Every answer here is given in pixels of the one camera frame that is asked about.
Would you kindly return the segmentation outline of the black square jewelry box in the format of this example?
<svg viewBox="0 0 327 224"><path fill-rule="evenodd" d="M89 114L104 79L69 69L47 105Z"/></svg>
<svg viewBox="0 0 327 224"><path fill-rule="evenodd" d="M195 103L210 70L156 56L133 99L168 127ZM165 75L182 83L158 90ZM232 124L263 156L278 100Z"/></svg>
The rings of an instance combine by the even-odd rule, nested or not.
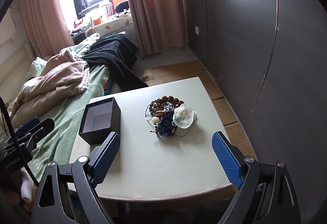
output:
<svg viewBox="0 0 327 224"><path fill-rule="evenodd" d="M79 135L89 144L102 144L111 132L120 134L121 110L114 97L87 104Z"/></svg>

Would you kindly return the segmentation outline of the white bead pendant charm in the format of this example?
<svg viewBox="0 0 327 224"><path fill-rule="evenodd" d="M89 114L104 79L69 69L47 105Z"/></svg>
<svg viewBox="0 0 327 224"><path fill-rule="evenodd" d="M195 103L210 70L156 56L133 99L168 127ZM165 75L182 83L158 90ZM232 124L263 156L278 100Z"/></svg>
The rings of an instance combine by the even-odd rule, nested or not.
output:
<svg viewBox="0 0 327 224"><path fill-rule="evenodd" d="M151 122L153 122L154 124L157 124L160 121L160 118L158 117L152 117Z"/></svg>

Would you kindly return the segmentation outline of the patterned windowsill cloth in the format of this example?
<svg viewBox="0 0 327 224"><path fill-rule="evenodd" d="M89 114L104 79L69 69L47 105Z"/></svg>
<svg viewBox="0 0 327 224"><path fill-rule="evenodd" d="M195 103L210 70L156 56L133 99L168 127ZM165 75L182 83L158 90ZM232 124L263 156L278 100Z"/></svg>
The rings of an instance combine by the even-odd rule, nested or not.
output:
<svg viewBox="0 0 327 224"><path fill-rule="evenodd" d="M127 14L123 14L122 16L110 16L101 24L93 26L93 29L100 36L104 36L107 34L113 34L116 32L124 31L129 25L132 25L132 16L128 12Z"/></svg>

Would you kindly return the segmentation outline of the pink fluffy blanket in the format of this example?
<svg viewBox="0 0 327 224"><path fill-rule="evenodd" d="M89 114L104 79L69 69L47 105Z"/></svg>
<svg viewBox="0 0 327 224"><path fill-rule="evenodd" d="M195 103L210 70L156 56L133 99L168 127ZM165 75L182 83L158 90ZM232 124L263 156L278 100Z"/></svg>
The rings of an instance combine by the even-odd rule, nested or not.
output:
<svg viewBox="0 0 327 224"><path fill-rule="evenodd" d="M39 117L68 97L84 93L89 83L86 61L69 50L51 57L39 76L22 85L8 113L14 128Z"/></svg>

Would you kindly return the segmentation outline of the black knitted blanket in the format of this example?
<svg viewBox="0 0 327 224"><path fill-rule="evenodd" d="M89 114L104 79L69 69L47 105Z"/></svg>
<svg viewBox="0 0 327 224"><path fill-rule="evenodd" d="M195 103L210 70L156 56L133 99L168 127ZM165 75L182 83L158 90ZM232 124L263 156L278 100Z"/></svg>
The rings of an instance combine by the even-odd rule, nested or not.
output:
<svg viewBox="0 0 327 224"><path fill-rule="evenodd" d="M107 66L120 89L130 91L148 86L132 71L138 50L127 35L113 34L101 37L82 59L91 67Z"/></svg>

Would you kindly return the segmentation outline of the beige headboard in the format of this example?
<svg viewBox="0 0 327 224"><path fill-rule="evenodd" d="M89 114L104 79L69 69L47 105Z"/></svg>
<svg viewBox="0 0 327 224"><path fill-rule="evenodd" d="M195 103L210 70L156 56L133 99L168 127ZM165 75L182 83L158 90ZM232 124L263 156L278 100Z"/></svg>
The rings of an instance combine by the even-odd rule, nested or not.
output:
<svg viewBox="0 0 327 224"><path fill-rule="evenodd" d="M5 103L17 96L35 57L28 42L1 64L1 98Z"/></svg>

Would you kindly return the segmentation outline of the left pink curtain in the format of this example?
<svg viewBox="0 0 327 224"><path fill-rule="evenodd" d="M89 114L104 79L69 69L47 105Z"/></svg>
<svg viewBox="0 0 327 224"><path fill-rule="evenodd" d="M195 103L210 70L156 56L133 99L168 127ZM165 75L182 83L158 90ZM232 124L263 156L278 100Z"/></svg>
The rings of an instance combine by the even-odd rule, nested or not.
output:
<svg viewBox="0 0 327 224"><path fill-rule="evenodd" d="M59 0L19 0L27 39L39 57L53 56L74 45Z"/></svg>

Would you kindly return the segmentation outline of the right pink curtain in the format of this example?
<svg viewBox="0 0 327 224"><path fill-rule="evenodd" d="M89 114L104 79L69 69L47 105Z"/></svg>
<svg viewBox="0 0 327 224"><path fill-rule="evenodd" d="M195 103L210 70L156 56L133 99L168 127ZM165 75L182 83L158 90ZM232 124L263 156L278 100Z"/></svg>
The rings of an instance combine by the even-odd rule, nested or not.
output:
<svg viewBox="0 0 327 224"><path fill-rule="evenodd" d="M129 0L137 45L144 55L186 45L182 0Z"/></svg>

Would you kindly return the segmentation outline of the dark wood wardrobe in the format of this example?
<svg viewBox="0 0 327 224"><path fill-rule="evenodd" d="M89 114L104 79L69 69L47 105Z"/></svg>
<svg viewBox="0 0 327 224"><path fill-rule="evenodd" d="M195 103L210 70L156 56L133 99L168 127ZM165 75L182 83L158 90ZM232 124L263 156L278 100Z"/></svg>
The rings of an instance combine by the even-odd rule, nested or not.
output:
<svg viewBox="0 0 327 224"><path fill-rule="evenodd" d="M326 223L326 0L184 1L189 46L257 158L285 162L302 223Z"/></svg>

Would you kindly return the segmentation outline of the pink curtain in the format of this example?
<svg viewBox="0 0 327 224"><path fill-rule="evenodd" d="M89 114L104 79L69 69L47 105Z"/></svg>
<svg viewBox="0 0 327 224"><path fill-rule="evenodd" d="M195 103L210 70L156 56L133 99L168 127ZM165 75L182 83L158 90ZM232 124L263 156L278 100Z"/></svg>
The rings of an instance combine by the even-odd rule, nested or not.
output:
<svg viewBox="0 0 327 224"><path fill-rule="evenodd" d="M182 0L129 0L137 45L144 55L186 45Z"/></svg>
<svg viewBox="0 0 327 224"><path fill-rule="evenodd" d="M27 39L39 57L53 56L74 45L59 0L19 0Z"/></svg>

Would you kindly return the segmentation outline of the white lace organza pouch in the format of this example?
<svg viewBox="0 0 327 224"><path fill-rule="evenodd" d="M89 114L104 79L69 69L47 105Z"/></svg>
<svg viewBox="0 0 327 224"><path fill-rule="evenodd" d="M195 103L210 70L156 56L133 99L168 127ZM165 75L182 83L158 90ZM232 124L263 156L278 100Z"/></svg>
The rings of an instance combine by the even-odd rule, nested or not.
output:
<svg viewBox="0 0 327 224"><path fill-rule="evenodd" d="M175 135L179 137L186 136L196 120L197 113L189 105L182 104L175 108L172 118L173 124L177 127Z"/></svg>

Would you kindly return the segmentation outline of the green bed sheet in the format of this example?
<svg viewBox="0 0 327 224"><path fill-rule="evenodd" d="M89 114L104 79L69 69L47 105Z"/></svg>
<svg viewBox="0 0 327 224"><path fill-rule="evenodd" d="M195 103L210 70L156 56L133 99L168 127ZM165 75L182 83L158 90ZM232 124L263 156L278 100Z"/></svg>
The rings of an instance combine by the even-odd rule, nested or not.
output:
<svg viewBox="0 0 327 224"><path fill-rule="evenodd" d="M32 152L33 159L28 163L37 180L41 179L49 161L56 161L58 164L68 163L85 106L92 98L101 97L105 93L104 87L110 76L108 67L93 66L89 72L89 85L84 93L65 98L40 116L41 121L52 119L55 127L37 143L36 149Z"/></svg>

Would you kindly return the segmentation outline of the black bag on windowsill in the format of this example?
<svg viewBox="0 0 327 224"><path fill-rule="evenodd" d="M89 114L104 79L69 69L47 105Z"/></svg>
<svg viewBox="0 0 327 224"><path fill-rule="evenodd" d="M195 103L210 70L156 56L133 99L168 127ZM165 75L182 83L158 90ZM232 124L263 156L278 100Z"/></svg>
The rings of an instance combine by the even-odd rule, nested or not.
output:
<svg viewBox="0 0 327 224"><path fill-rule="evenodd" d="M115 6L115 12L117 14L124 12L124 10L128 10L128 9L130 9L128 0L123 0Z"/></svg>

